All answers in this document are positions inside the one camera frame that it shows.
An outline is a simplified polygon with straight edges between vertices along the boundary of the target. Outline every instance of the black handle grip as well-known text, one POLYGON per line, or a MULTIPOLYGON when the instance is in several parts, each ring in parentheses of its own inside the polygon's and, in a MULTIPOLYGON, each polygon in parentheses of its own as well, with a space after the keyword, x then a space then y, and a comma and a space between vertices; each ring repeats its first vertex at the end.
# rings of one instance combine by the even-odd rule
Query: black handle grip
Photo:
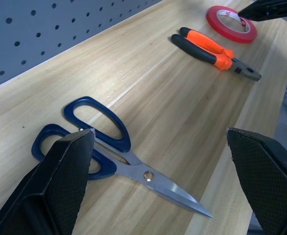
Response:
POLYGON ((176 46, 181 48, 184 52, 193 56, 196 59, 208 62, 212 65, 214 65, 216 62, 216 56, 215 55, 212 55, 212 54, 208 53, 207 51, 205 51, 204 49, 196 46, 195 44, 193 44, 192 42, 190 42, 189 40, 187 40, 186 38, 184 38, 181 35, 173 34, 171 36, 171 41, 176 46))

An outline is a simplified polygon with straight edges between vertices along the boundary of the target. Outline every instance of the wooden workbench surface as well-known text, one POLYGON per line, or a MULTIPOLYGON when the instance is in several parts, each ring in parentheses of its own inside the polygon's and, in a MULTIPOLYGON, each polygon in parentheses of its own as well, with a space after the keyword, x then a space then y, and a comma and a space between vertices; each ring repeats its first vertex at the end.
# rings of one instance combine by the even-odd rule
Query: wooden workbench surface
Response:
MULTIPOLYGON (((73 234, 243 235, 251 208, 240 188, 226 128, 272 136, 287 84, 287 23, 255 23, 248 45, 214 32, 205 14, 212 5, 242 9, 247 0, 164 0, 0 85, 0 208, 38 163, 30 153, 41 128, 69 131, 61 109, 91 96, 125 123, 139 158, 196 199, 214 219, 193 214, 130 179, 113 176, 87 184, 73 234), (234 50, 262 74, 260 82, 220 72, 167 37, 182 26, 234 50)), ((92 108, 76 114, 118 135, 92 108)))

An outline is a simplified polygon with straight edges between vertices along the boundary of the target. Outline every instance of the pegboard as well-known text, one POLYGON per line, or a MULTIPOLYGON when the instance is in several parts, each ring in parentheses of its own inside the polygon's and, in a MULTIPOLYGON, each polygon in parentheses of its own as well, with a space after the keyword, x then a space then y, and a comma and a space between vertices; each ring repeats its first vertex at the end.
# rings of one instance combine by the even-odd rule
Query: pegboard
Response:
POLYGON ((161 0, 0 0, 0 84, 161 0))

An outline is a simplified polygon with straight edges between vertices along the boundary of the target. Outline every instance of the red tape roll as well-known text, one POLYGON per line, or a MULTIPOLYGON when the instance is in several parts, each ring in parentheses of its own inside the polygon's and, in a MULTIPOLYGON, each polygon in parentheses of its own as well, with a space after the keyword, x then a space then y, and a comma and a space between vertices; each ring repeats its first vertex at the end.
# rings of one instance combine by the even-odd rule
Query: red tape roll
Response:
POLYGON ((238 16, 238 12, 225 6, 210 7, 207 13, 207 21, 211 27, 225 38, 238 43, 251 43, 257 36, 257 29, 250 20, 238 16), (228 16, 236 20, 244 28, 245 32, 235 31, 226 26, 218 15, 228 16))

